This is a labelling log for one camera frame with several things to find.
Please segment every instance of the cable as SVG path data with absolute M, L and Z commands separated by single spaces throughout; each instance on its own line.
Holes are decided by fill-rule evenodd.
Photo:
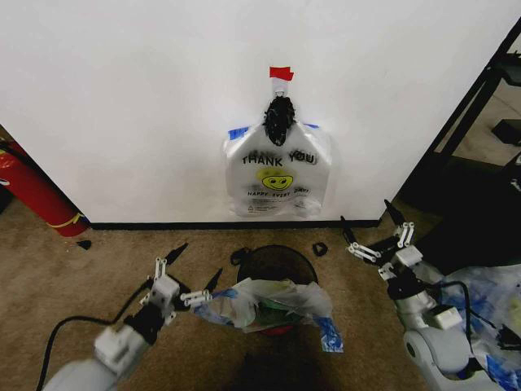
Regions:
M 50 361 L 50 351 L 52 350 L 52 345 L 55 342 L 55 338 L 56 338 L 56 335 L 58 334 L 59 329 L 64 324 L 77 320 L 77 321 L 81 321 L 81 322 L 91 322 L 91 323 L 101 324 L 103 326 L 111 326 L 112 324 L 115 324 L 120 320 L 121 316 L 129 308 L 129 306 L 136 299 L 136 297 L 142 291 L 144 291 L 145 289 L 149 289 L 150 287 L 151 287 L 151 280 L 148 279 L 123 304 L 123 306 L 121 307 L 121 310 L 117 313 L 117 315 L 114 317 L 113 320 L 98 319 L 98 318 L 92 318 L 90 316 L 83 316 L 83 315 L 75 315 L 75 316 L 70 316 L 68 318 L 65 318 L 65 319 L 59 321 L 58 324 L 56 324 L 55 328 L 53 328 L 52 333 L 49 336 L 49 340 L 47 341 L 46 352 L 43 356 L 42 371 L 40 372 L 40 380 L 38 381 L 36 391 L 42 391 L 42 389 L 43 389 L 43 383 L 46 381 L 47 368 L 49 366 L 49 361 Z
M 465 296 L 465 335 L 466 340 L 468 340 L 469 346 L 471 347 L 471 352 L 474 354 L 471 343 L 471 297 L 469 295 L 469 288 L 461 281 L 452 281 L 450 283 L 438 284 L 425 283 L 426 287 L 434 289 L 448 288 L 455 285 L 458 285 L 463 289 L 463 295 Z

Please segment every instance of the plastic bag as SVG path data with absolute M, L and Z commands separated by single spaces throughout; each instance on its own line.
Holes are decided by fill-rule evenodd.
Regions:
M 282 145 L 265 127 L 231 130 L 224 145 L 226 184 L 239 216 L 320 213 L 331 169 L 331 145 L 317 125 L 295 122 Z
M 311 323 L 321 329 L 324 351 L 344 351 L 342 338 L 331 319 L 331 299 L 314 282 L 297 285 L 290 280 L 245 279 L 212 296 L 209 303 L 193 308 L 194 314 L 212 323 L 233 325 L 244 332 Z
M 481 366 L 503 389 L 521 389 L 521 266 L 469 267 L 446 281 L 469 288 L 472 349 Z M 442 302 L 457 307 L 465 319 L 459 287 L 444 289 Z

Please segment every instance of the fire extinguisher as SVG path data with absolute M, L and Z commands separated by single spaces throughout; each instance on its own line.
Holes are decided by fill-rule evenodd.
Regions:
M 89 223 L 18 143 L 0 143 L 0 184 L 62 236 L 75 236 Z

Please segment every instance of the baseboard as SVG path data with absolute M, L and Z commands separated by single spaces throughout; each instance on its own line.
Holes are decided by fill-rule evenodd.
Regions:
M 371 228 L 380 220 L 347 220 L 350 227 Z M 167 230 L 259 230 L 280 228 L 340 228 L 340 220 L 304 222 L 94 222 L 95 230 L 167 231 Z

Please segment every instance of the smiley face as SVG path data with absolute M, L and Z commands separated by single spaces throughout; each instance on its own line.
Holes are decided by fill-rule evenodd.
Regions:
M 262 184 L 271 190 L 286 190 L 292 183 L 291 175 L 272 175 L 262 179 Z

